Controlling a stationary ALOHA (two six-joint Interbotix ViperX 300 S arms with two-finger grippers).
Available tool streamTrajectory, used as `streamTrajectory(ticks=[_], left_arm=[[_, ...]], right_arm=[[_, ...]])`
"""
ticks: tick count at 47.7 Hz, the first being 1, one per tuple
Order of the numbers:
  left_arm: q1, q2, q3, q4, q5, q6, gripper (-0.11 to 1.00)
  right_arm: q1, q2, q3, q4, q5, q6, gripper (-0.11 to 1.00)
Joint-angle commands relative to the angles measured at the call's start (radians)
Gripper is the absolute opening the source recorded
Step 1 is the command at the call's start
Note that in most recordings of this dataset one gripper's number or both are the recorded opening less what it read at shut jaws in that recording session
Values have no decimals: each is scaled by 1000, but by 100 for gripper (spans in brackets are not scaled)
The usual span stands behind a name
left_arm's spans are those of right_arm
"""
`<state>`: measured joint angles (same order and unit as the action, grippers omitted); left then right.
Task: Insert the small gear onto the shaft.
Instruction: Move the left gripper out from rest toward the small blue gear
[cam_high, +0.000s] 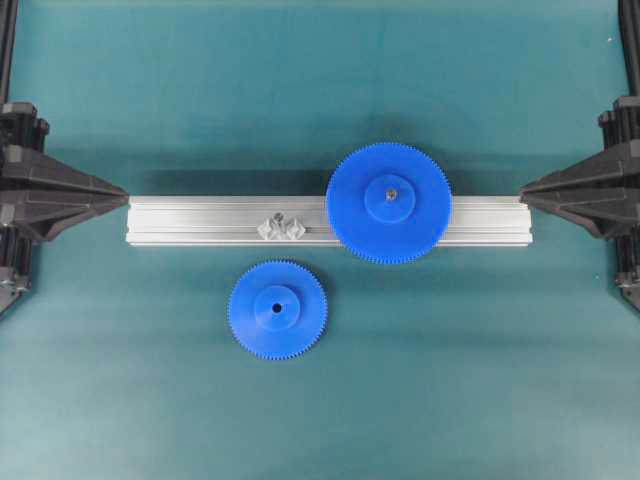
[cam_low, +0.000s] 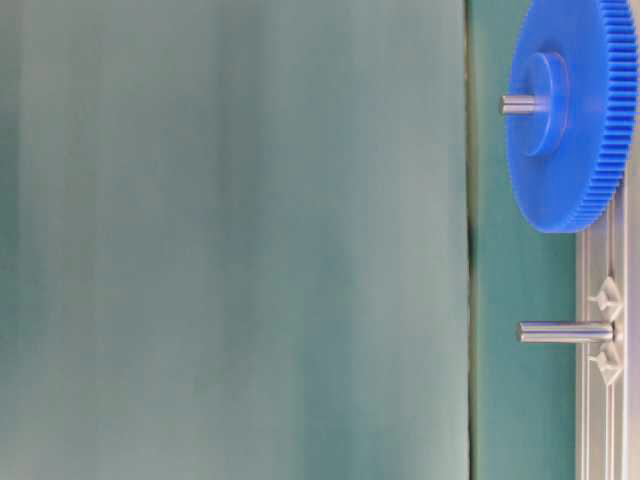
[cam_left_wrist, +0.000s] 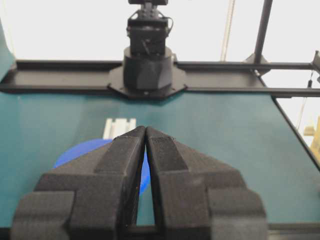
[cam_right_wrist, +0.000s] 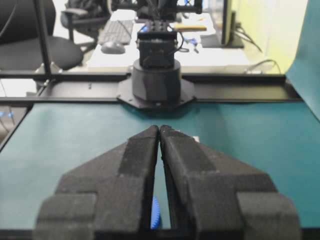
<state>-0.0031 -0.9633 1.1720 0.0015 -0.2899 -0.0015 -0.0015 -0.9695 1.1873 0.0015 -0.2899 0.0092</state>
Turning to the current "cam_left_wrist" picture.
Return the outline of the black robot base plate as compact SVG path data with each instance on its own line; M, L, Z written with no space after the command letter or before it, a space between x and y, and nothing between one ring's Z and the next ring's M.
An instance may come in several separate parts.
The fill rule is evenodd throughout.
M170 70L134 70L118 67L110 71L107 88L128 99L162 100L187 88L186 72Z

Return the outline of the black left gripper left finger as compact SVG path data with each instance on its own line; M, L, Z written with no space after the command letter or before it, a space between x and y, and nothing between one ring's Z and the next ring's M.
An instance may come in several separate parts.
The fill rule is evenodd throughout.
M12 240L115 240L137 218L145 128L45 172L16 208Z

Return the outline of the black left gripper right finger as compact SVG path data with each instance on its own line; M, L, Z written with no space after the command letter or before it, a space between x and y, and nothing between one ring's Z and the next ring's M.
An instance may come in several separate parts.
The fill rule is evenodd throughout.
M155 223L167 240L266 240L260 196L240 171L147 127Z

